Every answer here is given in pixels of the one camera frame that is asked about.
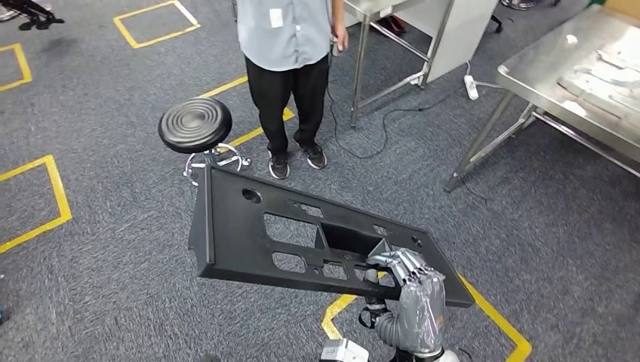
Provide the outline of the person's left hand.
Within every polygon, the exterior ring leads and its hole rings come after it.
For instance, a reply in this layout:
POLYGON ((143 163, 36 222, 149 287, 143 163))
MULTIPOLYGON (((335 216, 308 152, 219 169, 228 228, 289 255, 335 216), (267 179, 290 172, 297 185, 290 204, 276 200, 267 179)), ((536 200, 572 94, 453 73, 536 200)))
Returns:
POLYGON ((343 23, 335 23, 332 25, 332 55, 340 56, 349 44, 349 36, 343 23))

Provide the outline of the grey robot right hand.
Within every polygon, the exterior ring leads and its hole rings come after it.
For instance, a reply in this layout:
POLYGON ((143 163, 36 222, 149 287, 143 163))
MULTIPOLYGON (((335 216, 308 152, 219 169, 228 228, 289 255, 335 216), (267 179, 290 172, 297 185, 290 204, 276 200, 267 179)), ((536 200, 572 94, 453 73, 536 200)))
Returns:
POLYGON ((427 265, 416 251, 400 248, 369 255, 366 263, 392 272, 401 292, 396 313, 384 299, 367 297, 362 326, 375 330, 380 340, 396 349, 396 361, 437 361, 444 357, 441 328, 445 319, 445 276, 427 265))

